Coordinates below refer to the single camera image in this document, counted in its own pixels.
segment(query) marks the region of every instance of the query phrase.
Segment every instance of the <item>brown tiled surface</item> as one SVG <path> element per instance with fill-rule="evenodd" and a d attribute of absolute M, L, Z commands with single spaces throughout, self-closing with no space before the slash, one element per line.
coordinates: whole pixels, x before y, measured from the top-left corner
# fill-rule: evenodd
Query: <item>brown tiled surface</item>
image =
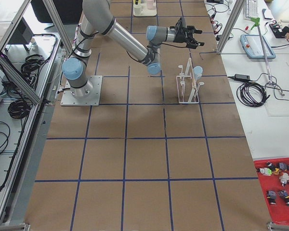
<path fill-rule="evenodd" d="M 89 117 L 89 107 L 61 107 L 58 98 L 26 222 L 34 231 L 265 231 L 269 216 L 222 59 L 199 55 L 216 47 L 204 3 L 159 1 L 157 21 L 131 18 L 131 2 L 114 2 L 117 21 L 142 33 L 133 35 L 144 45 L 147 25 L 173 26 L 181 8 L 188 25 L 209 32 L 195 35 L 206 44 L 162 46 L 162 76 L 150 77 L 97 35 L 87 74 L 104 76 L 102 105 Z M 189 57 L 204 70 L 201 105 L 178 105 L 178 65 Z"/>

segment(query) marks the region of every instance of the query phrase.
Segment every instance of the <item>white keyboard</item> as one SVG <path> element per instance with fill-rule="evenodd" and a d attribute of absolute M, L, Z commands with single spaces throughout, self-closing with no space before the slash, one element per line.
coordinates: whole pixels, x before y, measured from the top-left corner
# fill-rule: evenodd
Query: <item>white keyboard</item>
<path fill-rule="evenodd" d="M 258 18 L 258 0 L 246 0 L 245 1 L 245 18 Z"/>

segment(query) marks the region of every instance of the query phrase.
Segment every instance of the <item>white mounting plate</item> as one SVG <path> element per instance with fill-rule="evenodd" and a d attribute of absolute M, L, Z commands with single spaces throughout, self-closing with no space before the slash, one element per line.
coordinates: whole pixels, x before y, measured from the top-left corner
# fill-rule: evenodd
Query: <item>white mounting plate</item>
<path fill-rule="evenodd" d="M 89 95 L 82 98 L 75 98 L 71 91 L 65 90 L 60 103 L 61 106 L 98 106 L 100 103 L 103 76 L 90 76 L 88 77 L 88 81 L 93 84 L 93 90 Z M 66 82 L 65 88 L 70 88 L 68 81 Z"/>
<path fill-rule="evenodd" d="M 148 9 L 146 6 L 146 0 L 141 0 L 141 13 L 139 15 L 135 15 L 134 13 L 134 8 L 133 8 L 133 15 L 135 17 L 154 17 L 157 15 L 157 10 L 156 10 L 156 1 L 153 3 L 154 8 L 153 9 Z"/>

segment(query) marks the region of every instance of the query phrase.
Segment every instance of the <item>blue joint cap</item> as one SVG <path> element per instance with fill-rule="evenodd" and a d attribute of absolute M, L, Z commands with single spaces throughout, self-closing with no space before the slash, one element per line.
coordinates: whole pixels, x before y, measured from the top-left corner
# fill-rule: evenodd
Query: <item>blue joint cap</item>
<path fill-rule="evenodd" d="M 145 34 L 146 40 L 151 41 L 154 38 L 157 30 L 158 30 L 157 26 L 148 26 L 146 28 L 146 34 Z"/>
<path fill-rule="evenodd" d="M 76 58 L 70 58 L 62 64 L 62 72 L 68 80 L 76 80 L 82 75 L 82 62 Z"/>
<path fill-rule="evenodd" d="M 147 67 L 147 70 L 152 75 L 157 75 L 160 73 L 160 63 L 152 63 Z"/>
<path fill-rule="evenodd" d="M 195 66 L 195 67 L 193 68 L 193 71 L 194 71 L 195 76 L 196 76 L 196 75 L 202 75 L 203 69 L 202 69 L 201 66 Z"/>

